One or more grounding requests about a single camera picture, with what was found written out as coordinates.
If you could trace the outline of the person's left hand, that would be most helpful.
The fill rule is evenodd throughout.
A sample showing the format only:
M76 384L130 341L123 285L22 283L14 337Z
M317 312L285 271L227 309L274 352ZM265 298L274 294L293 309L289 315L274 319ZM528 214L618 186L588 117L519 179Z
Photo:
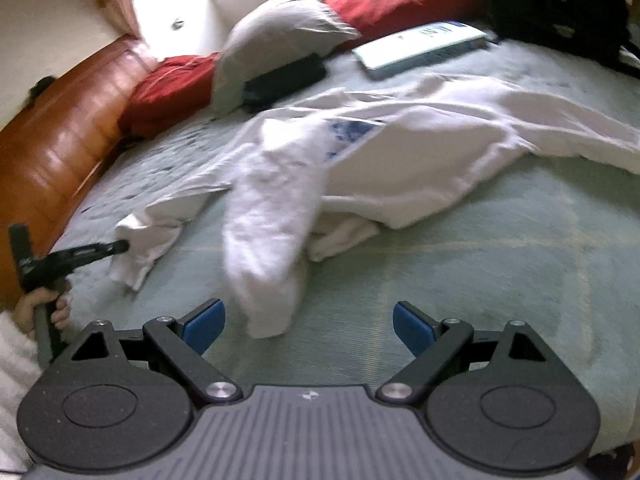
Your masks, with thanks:
M36 307L55 303L54 312L50 315L50 321L57 330L62 330L68 325L70 319L70 303L65 295L46 288L38 288L29 294L21 296L12 311L12 318L21 332L29 337L35 337L35 310Z

